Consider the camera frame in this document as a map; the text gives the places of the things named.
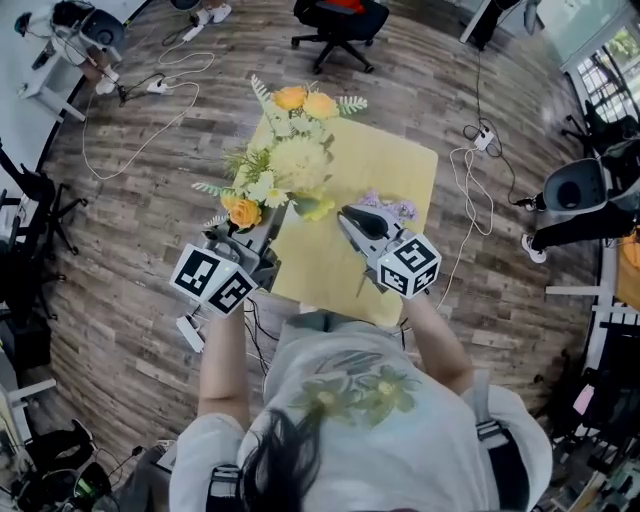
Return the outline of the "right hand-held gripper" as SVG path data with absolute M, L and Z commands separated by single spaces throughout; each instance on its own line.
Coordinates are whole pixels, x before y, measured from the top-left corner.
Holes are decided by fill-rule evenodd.
M 442 257 L 423 235 L 401 229 L 388 241 L 371 242 L 399 229 L 396 219 L 382 208 L 352 204 L 337 213 L 339 227 L 356 252 L 366 258 L 365 275 L 381 293 L 394 291 L 411 299 L 436 280 Z

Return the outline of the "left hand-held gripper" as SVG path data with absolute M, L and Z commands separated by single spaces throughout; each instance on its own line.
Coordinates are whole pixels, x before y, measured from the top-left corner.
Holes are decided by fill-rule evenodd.
M 229 316 L 255 290 L 269 292 L 279 272 L 270 248 L 281 229 L 289 202 L 265 207 L 258 227 L 246 232 L 219 225 L 204 232 L 205 244 L 189 244 L 171 275 L 170 285 L 192 301 Z

